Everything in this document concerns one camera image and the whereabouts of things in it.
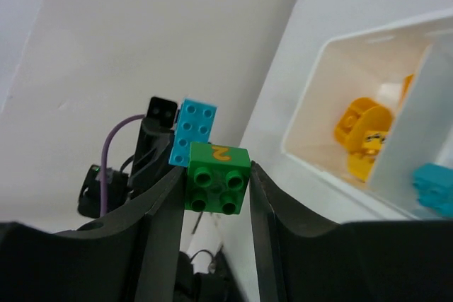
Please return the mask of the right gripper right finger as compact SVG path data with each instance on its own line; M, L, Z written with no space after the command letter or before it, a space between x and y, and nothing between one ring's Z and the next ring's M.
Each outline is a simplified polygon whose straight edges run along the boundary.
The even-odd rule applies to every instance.
M251 166L253 245L262 301L451 301L452 222L339 224Z

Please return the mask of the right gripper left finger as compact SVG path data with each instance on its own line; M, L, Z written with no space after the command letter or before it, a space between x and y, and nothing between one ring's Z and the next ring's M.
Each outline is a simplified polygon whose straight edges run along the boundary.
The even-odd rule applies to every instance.
M171 301L183 224L182 168L77 230L1 225L2 301Z

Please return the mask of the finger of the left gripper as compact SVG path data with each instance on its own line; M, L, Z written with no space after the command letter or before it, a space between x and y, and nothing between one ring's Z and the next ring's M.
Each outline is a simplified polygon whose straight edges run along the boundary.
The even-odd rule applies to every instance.
M149 117L142 120L128 180L132 196L146 192L173 169L168 163L173 142L173 130Z

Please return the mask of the blue long lego brick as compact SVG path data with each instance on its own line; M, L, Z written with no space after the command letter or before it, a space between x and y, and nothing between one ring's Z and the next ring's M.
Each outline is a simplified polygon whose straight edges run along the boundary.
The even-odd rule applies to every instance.
M174 142L168 160L170 165L187 167L192 141L207 143L210 138L217 107L186 98L174 133Z

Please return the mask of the green number two lego brick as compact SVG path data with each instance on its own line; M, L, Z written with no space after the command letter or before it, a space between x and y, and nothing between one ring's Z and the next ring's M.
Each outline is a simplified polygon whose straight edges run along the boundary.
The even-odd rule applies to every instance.
M251 174L246 149L193 142L185 185L185 208L237 215Z

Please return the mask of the blue frog lego brick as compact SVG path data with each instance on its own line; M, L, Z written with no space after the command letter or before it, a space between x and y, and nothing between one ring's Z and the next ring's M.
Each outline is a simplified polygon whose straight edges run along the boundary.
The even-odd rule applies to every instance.
M412 174L418 202L440 216L452 218L452 169L426 163Z

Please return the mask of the small yellow lego brick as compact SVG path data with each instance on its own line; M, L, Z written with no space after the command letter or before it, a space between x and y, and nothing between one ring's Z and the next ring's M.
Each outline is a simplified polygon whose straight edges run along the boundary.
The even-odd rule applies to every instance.
M362 150L371 156L376 156L382 149L385 141L387 131L368 131L365 133L362 141Z

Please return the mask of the yellow curved lego brick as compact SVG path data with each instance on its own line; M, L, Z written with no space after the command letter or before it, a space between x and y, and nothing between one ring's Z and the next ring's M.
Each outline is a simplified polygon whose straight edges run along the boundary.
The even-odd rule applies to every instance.
M388 131L393 119L390 109L371 98L361 97L349 104L333 135L348 153L358 152L366 132Z

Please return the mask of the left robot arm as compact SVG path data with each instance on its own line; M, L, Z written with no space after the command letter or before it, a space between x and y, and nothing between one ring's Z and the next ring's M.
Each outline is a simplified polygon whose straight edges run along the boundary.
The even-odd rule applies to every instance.
M142 120L130 175L131 196L84 225L102 232L98 254L86 251L80 301L240 301L223 254L196 273L179 250L183 228L182 169L168 164L173 131Z

